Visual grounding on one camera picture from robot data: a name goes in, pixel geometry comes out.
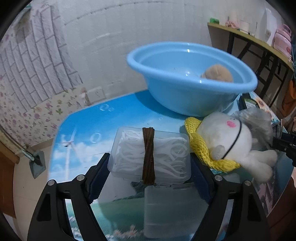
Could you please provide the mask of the wooden side table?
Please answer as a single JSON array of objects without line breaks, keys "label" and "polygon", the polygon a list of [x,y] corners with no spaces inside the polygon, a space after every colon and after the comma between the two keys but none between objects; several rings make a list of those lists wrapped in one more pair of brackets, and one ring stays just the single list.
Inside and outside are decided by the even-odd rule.
[{"label": "wooden side table", "polygon": [[275,105],[285,82],[293,72],[292,63],[288,58],[250,34],[217,23],[208,22],[207,27],[210,30],[220,30],[228,34],[227,53],[235,55],[240,60],[246,60],[247,63],[255,61],[253,66],[261,87],[257,92],[260,98],[267,97],[267,92],[274,80],[279,82],[279,87],[268,101],[269,107]]}]

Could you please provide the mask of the long clear plastic case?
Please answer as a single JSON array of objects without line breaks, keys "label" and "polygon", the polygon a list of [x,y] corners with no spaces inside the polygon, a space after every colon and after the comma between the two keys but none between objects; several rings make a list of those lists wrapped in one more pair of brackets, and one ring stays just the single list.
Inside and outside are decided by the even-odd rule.
[{"label": "long clear plastic case", "polygon": [[193,183],[148,186],[144,190],[144,236],[160,239],[192,235],[207,208]]}]

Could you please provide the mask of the green small box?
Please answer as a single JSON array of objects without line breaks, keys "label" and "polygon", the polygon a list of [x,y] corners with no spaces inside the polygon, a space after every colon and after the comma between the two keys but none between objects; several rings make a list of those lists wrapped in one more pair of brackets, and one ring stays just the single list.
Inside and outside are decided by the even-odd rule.
[{"label": "green small box", "polygon": [[210,18],[210,23],[219,24],[219,20],[215,18]]}]

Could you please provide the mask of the beige plush toy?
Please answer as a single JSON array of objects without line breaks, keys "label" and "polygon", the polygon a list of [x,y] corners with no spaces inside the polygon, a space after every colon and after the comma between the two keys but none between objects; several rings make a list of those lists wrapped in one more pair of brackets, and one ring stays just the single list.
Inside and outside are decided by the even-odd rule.
[{"label": "beige plush toy", "polygon": [[229,83],[233,82],[233,77],[230,71],[220,64],[215,64],[207,68],[201,75],[201,78]]}]

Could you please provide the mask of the blue plastic basin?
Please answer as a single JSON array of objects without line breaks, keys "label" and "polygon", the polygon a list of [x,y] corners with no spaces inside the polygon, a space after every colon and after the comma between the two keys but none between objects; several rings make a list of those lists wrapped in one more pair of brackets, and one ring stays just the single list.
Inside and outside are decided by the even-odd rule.
[{"label": "blue plastic basin", "polygon": [[[205,117],[226,111],[238,95],[257,88],[253,70],[235,56],[214,47],[186,42],[158,42],[132,50],[126,57],[140,73],[152,97],[171,111]],[[211,66],[230,71],[233,82],[203,78]]]}]

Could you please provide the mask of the white plush with yellow net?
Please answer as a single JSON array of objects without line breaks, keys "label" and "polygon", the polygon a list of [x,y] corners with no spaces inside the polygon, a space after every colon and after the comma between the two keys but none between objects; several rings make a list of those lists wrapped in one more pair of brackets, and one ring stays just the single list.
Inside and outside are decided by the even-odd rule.
[{"label": "white plush with yellow net", "polygon": [[209,168],[227,173],[242,167],[259,183],[272,177],[276,151],[253,150],[251,130],[241,120],[214,112],[203,120],[187,118],[185,129],[192,151]]}]

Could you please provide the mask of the bag of white balls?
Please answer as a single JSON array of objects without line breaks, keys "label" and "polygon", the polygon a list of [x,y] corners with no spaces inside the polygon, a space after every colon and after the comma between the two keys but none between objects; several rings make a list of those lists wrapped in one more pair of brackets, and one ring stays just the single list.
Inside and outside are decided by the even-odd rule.
[{"label": "bag of white balls", "polygon": [[270,113],[259,108],[248,108],[236,111],[231,116],[242,121],[250,129],[254,149],[271,149],[274,134]]}]

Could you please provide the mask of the clear box of floss picks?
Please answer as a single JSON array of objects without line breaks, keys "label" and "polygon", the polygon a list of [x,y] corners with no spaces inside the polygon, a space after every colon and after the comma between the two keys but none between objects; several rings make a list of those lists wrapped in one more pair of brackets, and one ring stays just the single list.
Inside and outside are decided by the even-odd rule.
[{"label": "clear box of floss picks", "polygon": [[191,177],[189,138],[123,126],[117,130],[108,169],[115,177],[145,185],[183,184]]}]

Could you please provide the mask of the white cup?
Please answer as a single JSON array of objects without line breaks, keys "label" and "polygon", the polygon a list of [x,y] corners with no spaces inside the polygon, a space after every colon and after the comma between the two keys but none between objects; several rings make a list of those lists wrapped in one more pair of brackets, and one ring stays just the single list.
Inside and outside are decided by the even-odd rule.
[{"label": "white cup", "polygon": [[240,23],[239,23],[239,30],[240,32],[244,32],[246,34],[249,33],[249,26],[250,24],[244,20],[240,20]]}]

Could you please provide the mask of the white kettle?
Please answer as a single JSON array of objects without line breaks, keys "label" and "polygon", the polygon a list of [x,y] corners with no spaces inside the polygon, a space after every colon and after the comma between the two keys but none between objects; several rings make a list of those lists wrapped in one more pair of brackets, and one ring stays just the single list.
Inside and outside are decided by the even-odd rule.
[{"label": "white kettle", "polygon": [[281,16],[274,10],[265,8],[259,25],[258,38],[272,45],[276,29],[281,25]]}]

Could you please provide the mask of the black lotion bottle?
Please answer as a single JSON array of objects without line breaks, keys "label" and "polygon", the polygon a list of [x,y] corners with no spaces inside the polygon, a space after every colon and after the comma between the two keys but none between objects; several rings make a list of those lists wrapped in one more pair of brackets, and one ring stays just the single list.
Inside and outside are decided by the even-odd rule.
[{"label": "black lotion bottle", "polygon": [[244,93],[239,98],[238,108],[239,110],[259,108],[259,105],[254,99],[251,98],[249,93]]}]

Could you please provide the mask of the pink lunch jar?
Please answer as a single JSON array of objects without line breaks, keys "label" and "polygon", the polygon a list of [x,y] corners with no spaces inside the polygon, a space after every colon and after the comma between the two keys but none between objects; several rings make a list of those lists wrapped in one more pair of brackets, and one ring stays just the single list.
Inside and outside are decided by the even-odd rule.
[{"label": "pink lunch jar", "polygon": [[283,24],[279,29],[276,29],[272,42],[274,49],[280,51],[287,58],[291,54],[291,36],[292,32],[290,28],[286,24]]}]

